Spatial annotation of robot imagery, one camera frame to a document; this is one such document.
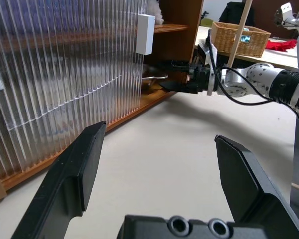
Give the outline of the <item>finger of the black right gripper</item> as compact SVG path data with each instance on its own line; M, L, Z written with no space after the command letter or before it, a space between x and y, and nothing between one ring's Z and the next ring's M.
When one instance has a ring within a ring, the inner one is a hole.
M198 94L198 85L196 83L181 83L178 81L168 80L160 82L159 85L167 91Z
M155 61L149 64L155 71L169 72L173 71L173 61L164 60L164 61Z

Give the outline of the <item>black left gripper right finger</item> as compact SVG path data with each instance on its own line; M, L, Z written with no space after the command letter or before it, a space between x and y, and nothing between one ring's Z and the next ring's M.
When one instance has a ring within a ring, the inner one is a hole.
M215 143L233 235L244 228L251 238L299 238L299 219L253 153L221 135Z

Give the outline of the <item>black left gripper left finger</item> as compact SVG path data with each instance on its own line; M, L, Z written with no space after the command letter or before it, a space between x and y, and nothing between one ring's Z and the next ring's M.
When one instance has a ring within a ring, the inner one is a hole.
M64 239L87 206L95 182L106 123L86 127L53 162L11 239Z

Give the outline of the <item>ribbed clear sliding door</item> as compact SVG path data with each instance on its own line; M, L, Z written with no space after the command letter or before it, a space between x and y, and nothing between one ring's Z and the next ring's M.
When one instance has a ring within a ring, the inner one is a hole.
M137 17L147 0L38 0L42 48L42 151L65 149L99 121L112 123L139 104L143 58Z
M51 159L42 151L38 0L0 0L0 178Z

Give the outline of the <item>white plush bear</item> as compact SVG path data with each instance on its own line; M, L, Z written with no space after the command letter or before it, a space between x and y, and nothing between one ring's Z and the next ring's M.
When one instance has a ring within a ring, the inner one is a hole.
M162 25L164 23L162 11L157 0L148 1L148 14L155 16L155 23L157 25Z

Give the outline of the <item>wooden cabinet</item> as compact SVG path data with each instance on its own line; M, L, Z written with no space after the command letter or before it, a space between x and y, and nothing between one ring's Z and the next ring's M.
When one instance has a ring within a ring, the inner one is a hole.
M148 14L148 1L144 13ZM150 64L155 61L163 60L191 60L200 21L203 0L157 0L164 23L155 23L152 54L141 55L143 64ZM157 82L146 91L141 90L138 107L112 123L107 123L108 128L114 128L134 115L139 114L152 105L162 101L169 93L163 90ZM43 161L27 171L16 174L6 180L0 178L0 199L7 195L9 189L13 188L22 181L49 166L53 160L61 153L57 153L51 159Z

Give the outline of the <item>wicker basket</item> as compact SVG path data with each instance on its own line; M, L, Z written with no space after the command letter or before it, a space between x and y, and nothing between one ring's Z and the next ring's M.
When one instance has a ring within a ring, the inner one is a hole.
M211 40L219 52L231 53L239 25L213 22L211 27ZM236 51L237 55L262 57L270 33L252 26L245 26Z

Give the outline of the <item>black background object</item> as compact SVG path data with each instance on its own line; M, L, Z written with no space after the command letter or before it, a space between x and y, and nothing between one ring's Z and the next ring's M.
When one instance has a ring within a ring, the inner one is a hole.
M245 7L243 2L229 2L222 12L219 22L240 24L241 16ZM246 26L255 26L254 10L251 7L245 22Z

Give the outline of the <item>white background table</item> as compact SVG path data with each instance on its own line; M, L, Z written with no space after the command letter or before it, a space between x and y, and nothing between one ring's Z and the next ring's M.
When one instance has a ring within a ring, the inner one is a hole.
M209 29L209 27L204 26L198 27L195 40L195 48L197 48L199 43L205 42L205 39L208 36ZM297 47L288 49L286 52L265 49L262 57L260 58L236 55L235 60L244 60L252 63L267 62L278 68L284 68L294 71L298 70Z

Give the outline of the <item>red cloth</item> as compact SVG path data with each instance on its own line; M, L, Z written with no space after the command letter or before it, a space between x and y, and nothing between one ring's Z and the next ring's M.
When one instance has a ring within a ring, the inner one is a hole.
M296 45L297 45L297 40L295 40L295 39L283 41L283 42L268 40L266 49L280 51L280 52L286 52L287 50L296 47Z

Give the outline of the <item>silver background machine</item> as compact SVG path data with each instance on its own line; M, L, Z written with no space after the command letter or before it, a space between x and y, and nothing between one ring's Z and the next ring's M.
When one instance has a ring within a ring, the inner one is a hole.
M291 4L288 2L275 12L274 23L287 30L295 29L299 32L299 17L293 16Z

